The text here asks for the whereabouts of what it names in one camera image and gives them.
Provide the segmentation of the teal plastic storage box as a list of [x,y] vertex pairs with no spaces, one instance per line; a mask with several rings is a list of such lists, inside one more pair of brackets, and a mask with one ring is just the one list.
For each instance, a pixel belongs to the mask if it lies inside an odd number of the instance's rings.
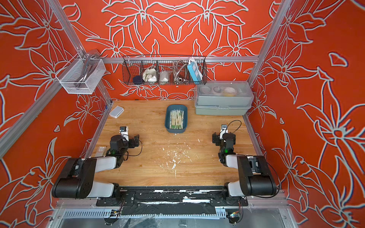
[[188,124],[188,109],[182,104],[172,104],[166,109],[165,128],[172,134],[182,134]]

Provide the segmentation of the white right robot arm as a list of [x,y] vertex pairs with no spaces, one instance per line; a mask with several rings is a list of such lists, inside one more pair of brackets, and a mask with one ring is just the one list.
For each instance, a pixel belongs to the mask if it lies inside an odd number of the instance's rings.
[[279,189],[263,156],[235,153],[236,135],[233,133],[213,133],[212,142],[220,148],[220,163],[238,171],[239,180],[225,184],[229,196],[273,197],[277,194]]

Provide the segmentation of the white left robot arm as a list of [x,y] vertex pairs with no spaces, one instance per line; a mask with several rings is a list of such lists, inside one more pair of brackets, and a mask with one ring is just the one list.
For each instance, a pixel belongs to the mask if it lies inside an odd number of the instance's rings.
[[139,147],[139,135],[114,135],[105,156],[93,158],[69,158],[52,187],[54,198],[85,199],[113,198],[116,196],[116,183],[98,182],[95,174],[117,169],[131,156],[129,149]]

